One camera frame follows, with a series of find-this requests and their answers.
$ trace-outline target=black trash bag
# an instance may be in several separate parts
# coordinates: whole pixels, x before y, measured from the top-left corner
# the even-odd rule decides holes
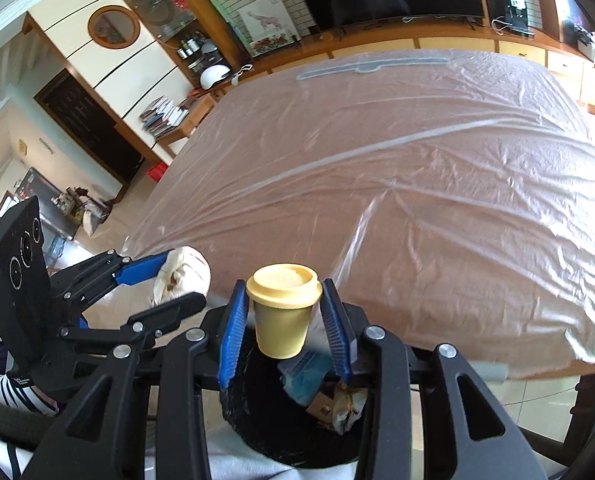
[[[357,460],[364,419],[342,436],[322,427],[286,394],[277,360],[260,351],[252,329],[244,333],[235,377],[220,400],[224,419],[244,442],[276,462],[322,469]]]

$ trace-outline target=round mirror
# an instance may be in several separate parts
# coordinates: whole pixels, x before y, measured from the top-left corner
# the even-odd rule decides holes
[[[96,10],[88,20],[93,41],[106,48],[126,48],[139,36],[139,21],[130,9],[106,6]]]

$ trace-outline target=stack of books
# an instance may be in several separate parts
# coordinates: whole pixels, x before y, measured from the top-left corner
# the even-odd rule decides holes
[[[188,110],[177,106],[168,97],[158,97],[140,114],[144,129],[155,139],[165,136],[180,126],[188,115]]]

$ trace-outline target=yellow cup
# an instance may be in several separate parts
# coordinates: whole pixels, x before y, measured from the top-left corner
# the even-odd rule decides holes
[[[246,292],[253,302],[260,350],[274,359],[299,354],[311,310],[322,296],[315,271],[297,264],[262,267],[246,283]]]

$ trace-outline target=wooden side table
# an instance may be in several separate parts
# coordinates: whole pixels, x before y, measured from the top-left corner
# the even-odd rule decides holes
[[[206,94],[195,101],[188,111],[188,115],[181,121],[180,126],[174,130],[168,132],[166,135],[159,137],[157,143],[168,152],[170,156],[175,157],[175,153],[170,149],[170,145],[177,140],[186,137],[190,139],[193,131],[199,123],[209,114],[209,112],[215,108],[217,101],[211,94]]]

